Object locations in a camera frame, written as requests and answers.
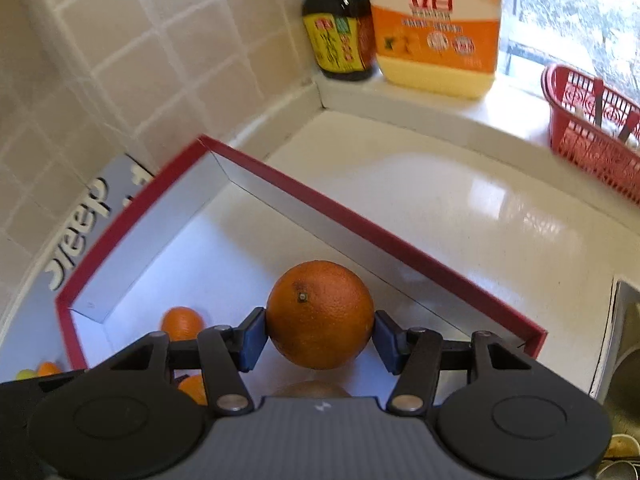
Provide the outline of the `small orange near finger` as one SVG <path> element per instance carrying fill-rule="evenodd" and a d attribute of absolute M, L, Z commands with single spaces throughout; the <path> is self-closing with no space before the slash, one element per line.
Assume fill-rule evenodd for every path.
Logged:
<path fill-rule="evenodd" d="M 201 374 L 186 376 L 179 382 L 178 389 L 190 396 L 198 405 L 206 406 L 208 404 L 204 379 Z"/>

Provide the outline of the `green apple right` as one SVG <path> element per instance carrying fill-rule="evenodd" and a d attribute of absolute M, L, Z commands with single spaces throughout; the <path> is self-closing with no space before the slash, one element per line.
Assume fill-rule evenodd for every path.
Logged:
<path fill-rule="evenodd" d="M 35 370 L 31 370 L 30 368 L 25 368 L 24 370 L 20 370 L 16 375 L 16 380 L 26 380 L 36 378 L 38 376 Z"/>

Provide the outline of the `red white cardboard box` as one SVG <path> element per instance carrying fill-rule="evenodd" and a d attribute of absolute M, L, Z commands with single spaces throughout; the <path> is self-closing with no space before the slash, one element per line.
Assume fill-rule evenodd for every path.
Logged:
<path fill-rule="evenodd" d="M 331 260 L 403 326 L 489 330 L 529 356 L 546 331 L 423 250 L 286 174 L 198 139 L 120 212 L 56 298 L 68 362 L 93 367 L 172 307 L 236 325 L 292 266 Z"/>

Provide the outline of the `red plastic basket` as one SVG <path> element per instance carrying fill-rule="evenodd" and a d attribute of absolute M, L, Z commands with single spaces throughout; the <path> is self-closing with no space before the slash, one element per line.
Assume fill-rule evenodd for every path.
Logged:
<path fill-rule="evenodd" d="M 553 64 L 541 75 L 552 152 L 639 201 L 639 105 L 600 78 Z"/>

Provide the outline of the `yellow detergent jug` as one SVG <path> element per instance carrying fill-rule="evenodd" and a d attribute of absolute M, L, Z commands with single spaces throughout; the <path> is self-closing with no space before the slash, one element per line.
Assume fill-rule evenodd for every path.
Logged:
<path fill-rule="evenodd" d="M 502 0 L 370 0 L 378 66 L 391 84 L 477 100 L 498 64 Z"/>

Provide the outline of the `steel sink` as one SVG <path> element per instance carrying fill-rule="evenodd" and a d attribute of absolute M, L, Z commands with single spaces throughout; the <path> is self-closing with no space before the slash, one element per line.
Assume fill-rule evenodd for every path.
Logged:
<path fill-rule="evenodd" d="M 634 466 L 638 476 L 639 445 L 634 441 L 639 441 L 639 286 L 622 278 L 613 284 L 590 394 L 604 406 L 613 433 L 597 472 L 625 463 Z"/>

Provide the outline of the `small orange behind gripper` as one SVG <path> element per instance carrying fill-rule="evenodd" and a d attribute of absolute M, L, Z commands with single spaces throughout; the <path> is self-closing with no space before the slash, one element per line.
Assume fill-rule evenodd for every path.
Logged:
<path fill-rule="evenodd" d="M 171 341 L 192 340 L 205 328 L 201 315 L 188 307 L 173 307 L 165 312 L 160 329 Z"/>

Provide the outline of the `dark soy sauce bottle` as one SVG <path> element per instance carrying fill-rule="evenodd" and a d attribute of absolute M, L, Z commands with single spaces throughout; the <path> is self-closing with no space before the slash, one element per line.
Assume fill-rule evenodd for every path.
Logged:
<path fill-rule="evenodd" d="M 305 0 L 302 18 L 322 74 L 362 81 L 375 68 L 370 0 Z"/>

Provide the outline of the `light blue printed mat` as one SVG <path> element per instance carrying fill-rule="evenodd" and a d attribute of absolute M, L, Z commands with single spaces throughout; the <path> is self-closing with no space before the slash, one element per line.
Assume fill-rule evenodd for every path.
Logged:
<path fill-rule="evenodd" d="M 68 367 L 55 299 L 100 235 L 152 180 L 152 172 L 128 155 L 116 156 L 89 180 L 1 331 L 2 382 L 47 361 Z"/>

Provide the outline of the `large orange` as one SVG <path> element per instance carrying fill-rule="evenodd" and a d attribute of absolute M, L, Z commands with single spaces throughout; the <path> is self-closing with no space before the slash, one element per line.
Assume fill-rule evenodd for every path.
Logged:
<path fill-rule="evenodd" d="M 273 285 L 266 323 L 273 345 L 285 359 L 311 370 L 334 370 L 366 348 L 374 301 L 351 270 L 331 261 L 306 261 Z"/>

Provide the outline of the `brown kiwi fruit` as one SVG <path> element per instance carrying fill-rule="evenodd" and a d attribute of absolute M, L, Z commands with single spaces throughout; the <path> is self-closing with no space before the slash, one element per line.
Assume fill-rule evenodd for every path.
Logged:
<path fill-rule="evenodd" d="M 322 382 L 322 380 L 296 382 L 276 390 L 272 396 L 311 399 L 350 398 L 350 394 L 341 386 L 332 384 L 332 382 Z"/>

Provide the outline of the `small mandarin orange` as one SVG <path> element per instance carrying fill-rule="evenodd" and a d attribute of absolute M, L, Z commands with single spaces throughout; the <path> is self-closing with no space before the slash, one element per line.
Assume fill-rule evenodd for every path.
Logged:
<path fill-rule="evenodd" d="M 58 375 L 62 373 L 63 371 L 55 362 L 46 361 L 41 363 L 37 368 L 38 377 L 47 377 L 47 376 L 53 376 L 53 375 Z"/>

